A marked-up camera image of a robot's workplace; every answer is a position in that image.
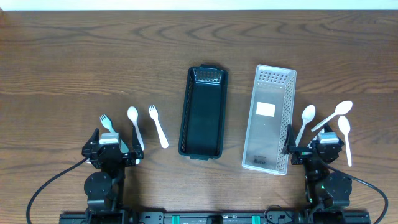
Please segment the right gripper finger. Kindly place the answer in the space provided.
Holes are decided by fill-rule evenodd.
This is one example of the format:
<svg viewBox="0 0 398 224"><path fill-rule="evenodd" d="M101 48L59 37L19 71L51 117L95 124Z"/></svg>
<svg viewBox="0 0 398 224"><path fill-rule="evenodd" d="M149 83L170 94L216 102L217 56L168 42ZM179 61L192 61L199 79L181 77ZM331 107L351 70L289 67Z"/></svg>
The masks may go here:
<svg viewBox="0 0 398 224"><path fill-rule="evenodd" d="M291 124L288 124L287 125L287 135L286 135L284 147L288 148L288 147L295 147L295 146L296 146L296 143L295 143L293 127Z"/></svg>
<svg viewBox="0 0 398 224"><path fill-rule="evenodd" d="M324 125L323 130L324 130L324 132L334 132L328 123L326 123L326 124Z"/></svg>

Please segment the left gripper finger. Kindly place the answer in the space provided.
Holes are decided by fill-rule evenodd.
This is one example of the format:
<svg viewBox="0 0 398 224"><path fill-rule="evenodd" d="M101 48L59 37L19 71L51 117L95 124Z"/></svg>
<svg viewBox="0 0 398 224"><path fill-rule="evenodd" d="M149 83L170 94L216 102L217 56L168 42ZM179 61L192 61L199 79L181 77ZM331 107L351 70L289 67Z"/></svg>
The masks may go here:
<svg viewBox="0 0 398 224"><path fill-rule="evenodd" d="M93 134L91 135L91 137L89 138L89 140L87 140L85 146L91 146L93 144L98 144L99 141L99 129L96 128L93 132Z"/></svg>
<svg viewBox="0 0 398 224"><path fill-rule="evenodd" d="M136 151L141 148L141 144L139 142L137 132L136 132L136 127L133 125L132 126L132 149L133 151Z"/></svg>

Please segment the white spoon diagonal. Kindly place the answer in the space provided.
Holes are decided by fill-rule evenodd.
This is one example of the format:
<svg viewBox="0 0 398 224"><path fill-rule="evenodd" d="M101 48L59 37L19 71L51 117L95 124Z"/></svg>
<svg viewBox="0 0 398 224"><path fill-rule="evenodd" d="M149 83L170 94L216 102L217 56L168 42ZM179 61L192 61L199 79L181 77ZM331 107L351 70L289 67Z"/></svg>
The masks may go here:
<svg viewBox="0 0 398 224"><path fill-rule="evenodd" d="M350 100L342 101L341 103L338 103L335 107L335 111L329 115L327 118L325 118L323 121L319 122L316 126L314 126L311 129L311 132L315 132L319 128L321 128L324 124L329 122L332 118L338 115L345 115L348 113L353 107L353 102Z"/></svg>

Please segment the mint green plastic fork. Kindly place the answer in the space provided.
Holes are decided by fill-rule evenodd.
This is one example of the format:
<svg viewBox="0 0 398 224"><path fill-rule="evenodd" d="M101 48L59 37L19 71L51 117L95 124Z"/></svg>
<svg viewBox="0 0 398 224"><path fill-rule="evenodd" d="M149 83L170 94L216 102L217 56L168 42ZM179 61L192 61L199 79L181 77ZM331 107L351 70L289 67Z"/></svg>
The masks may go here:
<svg viewBox="0 0 398 224"><path fill-rule="evenodd" d="M101 121L101 124L103 125L103 127L106 128L109 132L111 132L111 133L116 132L113 128L112 121L106 114L102 114L100 116L100 121ZM121 141L121 152L128 153L129 148L127 147L127 145L125 144L125 142L122 139L120 139L120 141Z"/></svg>

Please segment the small white spoon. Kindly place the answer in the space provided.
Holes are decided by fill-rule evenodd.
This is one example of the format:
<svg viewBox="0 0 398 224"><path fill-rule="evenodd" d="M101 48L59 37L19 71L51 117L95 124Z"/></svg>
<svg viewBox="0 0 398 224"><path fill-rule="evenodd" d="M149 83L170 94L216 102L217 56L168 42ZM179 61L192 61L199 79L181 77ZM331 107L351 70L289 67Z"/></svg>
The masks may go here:
<svg viewBox="0 0 398 224"><path fill-rule="evenodd" d="M141 136L141 133L140 133L140 130L139 130L139 127L138 127L138 123L137 123L138 116L139 116L137 109L134 106L130 106L128 108L128 110L127 110L127 116L132 121L134 127L136 128L137 138L139 140L141 148L145 149L144 143L143 143L143 140L142 140L142 136Z"/></svg>

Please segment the clear plastic basket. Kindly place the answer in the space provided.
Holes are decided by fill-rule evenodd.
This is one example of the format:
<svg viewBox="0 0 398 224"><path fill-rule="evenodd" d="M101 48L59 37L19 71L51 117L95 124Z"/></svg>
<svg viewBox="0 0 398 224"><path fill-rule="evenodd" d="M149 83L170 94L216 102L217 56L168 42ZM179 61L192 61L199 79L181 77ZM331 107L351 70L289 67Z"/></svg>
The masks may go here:
<svg viewBox="0 0 398 224"><path fill-rule="evenodd" d="M258 65L254 77L242 167L272 175L287 173L282 153L292 124L297 72Z"/></svg>

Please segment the white plastic fork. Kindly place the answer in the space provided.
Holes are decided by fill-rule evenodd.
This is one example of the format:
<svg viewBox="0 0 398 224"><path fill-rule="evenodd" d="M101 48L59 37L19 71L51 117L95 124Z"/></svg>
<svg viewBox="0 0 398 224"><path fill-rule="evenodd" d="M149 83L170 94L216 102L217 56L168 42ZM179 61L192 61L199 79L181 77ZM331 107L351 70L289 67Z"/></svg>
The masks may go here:
<svg viewBox="0 0 398 224"><path fill-rule="evenodd" d="M155 107L155 105L149 105L149 114L150 117L154 120L156 129L157 129L157 133L159 136L159 141L160 141L160 145L163 149L168 148L169 146L169 142L165 136L165 133L160 125L159 122L159 113L157 111L157 108Z"/></svg>

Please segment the black plastic basket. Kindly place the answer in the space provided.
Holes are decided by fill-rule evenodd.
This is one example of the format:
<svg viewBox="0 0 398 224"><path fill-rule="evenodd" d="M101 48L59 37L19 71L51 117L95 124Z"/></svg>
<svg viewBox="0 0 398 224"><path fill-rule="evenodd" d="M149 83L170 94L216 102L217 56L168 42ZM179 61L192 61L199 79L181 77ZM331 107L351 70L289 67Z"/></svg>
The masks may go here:
<svg viewBox="0 0 398 224"><path fill-rule="evenodd" d="M182 111L178 152L191 159L218 159L223 151L228 73L214 65L191 67Z"/></svg>

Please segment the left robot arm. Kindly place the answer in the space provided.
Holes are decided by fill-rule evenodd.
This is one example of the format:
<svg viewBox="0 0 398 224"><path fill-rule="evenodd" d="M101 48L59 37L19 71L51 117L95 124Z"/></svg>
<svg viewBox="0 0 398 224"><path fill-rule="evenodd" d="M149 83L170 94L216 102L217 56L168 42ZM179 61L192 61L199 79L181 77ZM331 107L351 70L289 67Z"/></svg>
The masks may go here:
<svg viewBox="0 0 398 224"><path fill-rule="evenodd" d="M81 153L99 170L91 174L84 184L88 197L86 222L132 223L131 211L123 205L123 190L125 168L136 166L136 161L144 158L136 128L132 129L132 149L129 152L121 151L118 133L100 134L99 129L95 129Z"/></svg>

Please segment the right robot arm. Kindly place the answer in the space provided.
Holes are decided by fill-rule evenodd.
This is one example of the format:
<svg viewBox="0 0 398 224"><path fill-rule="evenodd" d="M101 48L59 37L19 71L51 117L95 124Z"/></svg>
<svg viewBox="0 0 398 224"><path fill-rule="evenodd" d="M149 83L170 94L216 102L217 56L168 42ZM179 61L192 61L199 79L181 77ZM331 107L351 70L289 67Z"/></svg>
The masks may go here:
<svg viewBox="0 0 398 224"><path fill-rule="evenodd" d="M287 126L283 154L292 156L292 165L303 165L305 171L305 195L310 205L308 215L342 210L350 204L352 181L337 172L330 172L327 165L339 158L344 142L325 124L309 146L298 146L292 126Z"/></svg>

